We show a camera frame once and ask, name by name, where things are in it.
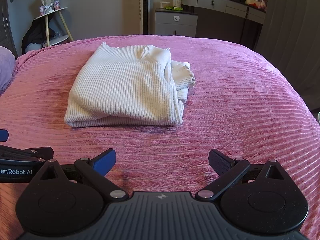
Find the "white ribbed knit sweater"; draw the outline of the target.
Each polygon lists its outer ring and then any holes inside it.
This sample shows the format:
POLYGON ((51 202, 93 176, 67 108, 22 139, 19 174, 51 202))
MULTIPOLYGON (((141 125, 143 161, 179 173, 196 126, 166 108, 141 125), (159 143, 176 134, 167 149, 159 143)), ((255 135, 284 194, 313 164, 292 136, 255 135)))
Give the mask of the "white ribbed knit sweater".
POLYGON ((102 43, 72 85, 64 121, 74 128, 181 125, 195 82, 190 63, 173 60, 170 49, 102 43))

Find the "dark clothes pile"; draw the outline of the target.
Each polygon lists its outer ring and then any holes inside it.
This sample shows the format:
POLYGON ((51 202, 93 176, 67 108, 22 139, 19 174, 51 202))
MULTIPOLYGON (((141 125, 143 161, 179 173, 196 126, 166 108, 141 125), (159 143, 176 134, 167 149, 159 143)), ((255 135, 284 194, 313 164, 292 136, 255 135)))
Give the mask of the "dark clothes pile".
POLYGON ((34 20, 22 38, 21 51, 25 54, 27 46, 31 43, 43 44, 46 41, 46 25, 44 19, 34 20))

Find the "lavender pillow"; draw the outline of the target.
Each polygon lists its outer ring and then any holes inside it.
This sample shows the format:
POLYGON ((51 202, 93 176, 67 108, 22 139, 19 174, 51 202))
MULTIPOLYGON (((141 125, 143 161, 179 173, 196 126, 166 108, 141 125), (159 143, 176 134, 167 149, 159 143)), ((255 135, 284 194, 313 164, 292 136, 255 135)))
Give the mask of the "lavender pillow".
POLYGON ((13 53, 0 46, 0 91, 7 88, 13 75, 16 59, 13 53))

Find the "pink ribbed bed blanket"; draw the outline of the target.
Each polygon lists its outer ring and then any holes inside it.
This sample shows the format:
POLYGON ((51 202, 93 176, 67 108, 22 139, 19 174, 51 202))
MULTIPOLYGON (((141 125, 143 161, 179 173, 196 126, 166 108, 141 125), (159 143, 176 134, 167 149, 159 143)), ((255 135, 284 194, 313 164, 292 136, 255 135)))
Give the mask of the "pink ribbed bed blanket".
POLYGON ((29 52, 17 59, 13 80, 1 95, 1 128, 9 132, 7 146, 49 146, 61 164, 113 148, 117 161, 107 178, 127 192, 197 192, 216 178, 208 164, 213 148, 253 164, 276 159, 308 201, 301 232, 319 239, 319 124, 287 79, 239 44, 132 35, 29 52), (196 85, 188 93, 183 125, 72 129, 64 123, 72 84, 102 43, 151 44, 190 63, 196 85))

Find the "round white side table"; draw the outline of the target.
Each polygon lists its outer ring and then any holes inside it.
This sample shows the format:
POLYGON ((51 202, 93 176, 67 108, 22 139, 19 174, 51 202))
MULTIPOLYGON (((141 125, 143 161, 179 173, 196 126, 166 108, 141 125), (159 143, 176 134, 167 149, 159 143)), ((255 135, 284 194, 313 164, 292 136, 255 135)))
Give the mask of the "round white side table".
POLYGON ((41 15, 33 19, 32 23, 44 23, 45 41, 43 43, 43 47, 54 46, 65 41, 74 41, 66 20, 62 14, 62 12, 67 9, 68 7, 62 7, 58 10, 54 10, 48 14, 41 15), (55 31, 55 35, 52 38, 50 38, 49 34, 50 27, 53 27, 53 30, 55 31))

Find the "grey nightstand cabinet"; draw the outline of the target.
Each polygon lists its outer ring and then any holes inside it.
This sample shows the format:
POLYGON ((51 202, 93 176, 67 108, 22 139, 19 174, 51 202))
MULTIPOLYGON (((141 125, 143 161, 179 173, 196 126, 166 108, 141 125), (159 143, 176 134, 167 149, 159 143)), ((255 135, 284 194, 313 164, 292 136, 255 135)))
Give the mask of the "grey nightstand cabinet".
POLYGON ((155 10, 155 35, 196 36, 196 14, 166 9, 155 10))

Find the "grey dressing table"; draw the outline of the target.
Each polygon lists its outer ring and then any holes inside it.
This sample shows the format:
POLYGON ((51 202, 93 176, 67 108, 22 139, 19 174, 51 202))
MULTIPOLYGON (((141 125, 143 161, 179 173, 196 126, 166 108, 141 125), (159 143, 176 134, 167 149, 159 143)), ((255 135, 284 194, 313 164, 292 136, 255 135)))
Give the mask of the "grey dressing table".
POLYGON ((266 13, 231 0, 182 0, 197 15, 195 36, 229 41, 255 50, 266 13))

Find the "pink plush toy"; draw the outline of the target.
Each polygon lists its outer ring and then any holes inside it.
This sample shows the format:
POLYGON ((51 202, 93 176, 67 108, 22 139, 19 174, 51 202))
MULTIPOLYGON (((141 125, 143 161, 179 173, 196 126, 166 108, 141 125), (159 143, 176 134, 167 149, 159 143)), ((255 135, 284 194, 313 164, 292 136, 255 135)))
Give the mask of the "pink plush toy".
POLYGON ((268 0, 261 0, 260 4, 258 5, 258 9, 266 12, 267 11, 267 4, 268 4, 268 0))

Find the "white tower fan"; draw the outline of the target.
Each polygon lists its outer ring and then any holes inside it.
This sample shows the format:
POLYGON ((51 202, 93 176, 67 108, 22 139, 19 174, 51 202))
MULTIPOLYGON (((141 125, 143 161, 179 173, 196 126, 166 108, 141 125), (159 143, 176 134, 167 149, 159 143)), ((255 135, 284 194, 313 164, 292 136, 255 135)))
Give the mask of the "white tower fan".
POLYGON ((150 0, 139 0, 139 32, 142 35, 149 34, 150 0))

